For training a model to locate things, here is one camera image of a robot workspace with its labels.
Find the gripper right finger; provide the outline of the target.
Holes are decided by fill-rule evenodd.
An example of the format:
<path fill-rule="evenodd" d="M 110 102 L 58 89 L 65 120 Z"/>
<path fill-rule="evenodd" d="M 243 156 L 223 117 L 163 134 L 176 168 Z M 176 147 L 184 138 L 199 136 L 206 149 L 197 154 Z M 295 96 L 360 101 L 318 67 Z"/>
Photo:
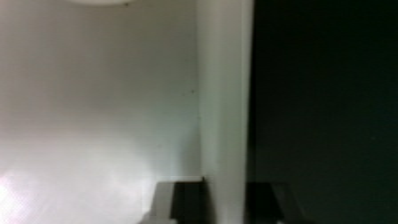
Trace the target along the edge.
<path fill-rule="evenodd" d="M 245 224 L 309 224 L 286 183 L 247 183 Z"/>

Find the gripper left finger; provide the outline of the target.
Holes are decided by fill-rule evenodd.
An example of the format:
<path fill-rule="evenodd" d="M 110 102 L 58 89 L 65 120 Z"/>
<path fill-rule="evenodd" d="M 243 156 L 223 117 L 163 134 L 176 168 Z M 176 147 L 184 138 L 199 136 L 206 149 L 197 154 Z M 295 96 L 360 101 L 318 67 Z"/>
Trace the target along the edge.
<path fill-rule="evenodd" d="M 138 224 L 204 224 L 204 182 L 160 182 Z"/>

